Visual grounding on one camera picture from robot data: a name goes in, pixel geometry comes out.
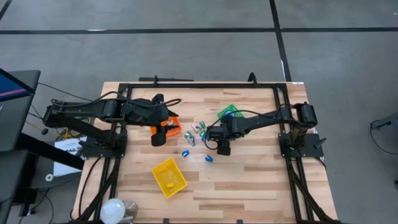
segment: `green object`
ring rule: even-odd
[[[226,112],[237,111],[237,110],[238,110],[238,109],[237,109],[237,107],[236,107],[235,105],[229,105],[229,106],[227,106],[225,109],[223,109],[221,112],[219,112],[219,113],[217,114],[217,117],[218,117],[218,118],[221,118],[222,116],[225,115]],[[243,114],[242,114],[241,112],[233,113],[233,116],[235,116],[235,117],[242,117],[242,118],[243,118]]]
[[[185,138],[192,138],[193,134],[189,131],[187,131],[187,133],[184,134]]]
[[[199,124],[200,124],[201,128],[203,128],[203,129],[206,128],[206,125],[205,125],[205,122],[204,122],[204,121],[200,121]]]

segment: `yellow basket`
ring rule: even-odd
[[[187,181],[173,158],[157,165],[152,169],[152,173],[166,198],[171,197],[187,186]]]

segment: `wooden table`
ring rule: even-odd
[[[118,85],[118,82],[106,82],[102,94],[117,91]],[[287,88],[291,104],[308,101],[303,84],[287,83]],[[163,93],[165,100],[182,99],[180,104],[169,109],[180,115],[183,131],[180,136],[168,139],[166,145],[152,147],[149,127],[127,127],[128,144],[126,155],[121,160],[116,197],[137,203],[139,211],[135,223],[161,223],[164,218],[169,218],[173,223],[236,223],[237,219],[245,223],[295,221],[286,164],[280,155],[277,140],[280,133],[278,125],[253,130],[244,138],[232,141],[230,156],[217,155],[216,151],[207,149],[201,141],[191,147],[183,137],[185,131],[192,130],[192,123],[204,121],[210,125],[216,121],[217,113],[230,104],[260,113],[275,110],[272,90],[136,88],[133,89],[132,97],[151,99],[157,93]],[[101,129],[110,127],[99,120],[95,126]],[[186,149],[190,150],[190,154],[184,158],[181,152]],[[206,155],[212,156],[214,162],[205,162]],[[151,170],[171,157],[175,159],[188,186],[174,196],[165,198]],[[91,158],[85,162],[73,210],[74,217],[77,217],[81,188],[94,161],[95,158]],[[98,192],[103,161],[97,163],[89,178],[82,210]],[[326,214],[336,218],[325,168],[313,158],[304,158],[303,163],[310,193]],[[305,218],[301,193],[299,199]]]

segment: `concrete floor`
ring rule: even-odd
[[[278,0],[281,27],[398,26],[398,2]],[[13,0],[0,21],[2,30],[135,29],[163,27],[273,27],[268,1],[260,0]],[[339,219],[349,223],[398,220],[398,156],[380,151],[369,122],[398,110],[398,33],[283,34],[293,81],[305,82],[315,106],[327,173]],[[0,35],[0,67],[38,69],[40,81],[86,98],[96,98],[104,81],[139,77],[194,80],[283,81],[275,34],[110,34]],[[96,91],[89,91],[87,85]],[[39,86],[40,113],[51,98],[76,99]],[[40,121],[28,121],[42,126]],[[24,132],[44,141],[30,126]],[[382,147],[398,152],[391,128],[374,133]],[[38,178],[50,172],[40,163]],[[71,179],[60,177],[57,182]],[[49,193],[54,222],[66,222],[78,181]],[[8,223],[19,221],[14,207]],[[22,223],[47,223],[47,201]]]

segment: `paper sheet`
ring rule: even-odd
[[[77,151],[79,151],[79,149],[81,148],[81,145],[79,145],[79,141],[86,141],[86,140],[87,137],[82,137],[80,139],[67,139],[55,142],[55,147],[75,155]],[[76,172],[81,172],[81,170],[60,164],[58,162],[54,162],[54,173],[53,173],[54,177],[59,177],[62,175],[72,174]]]

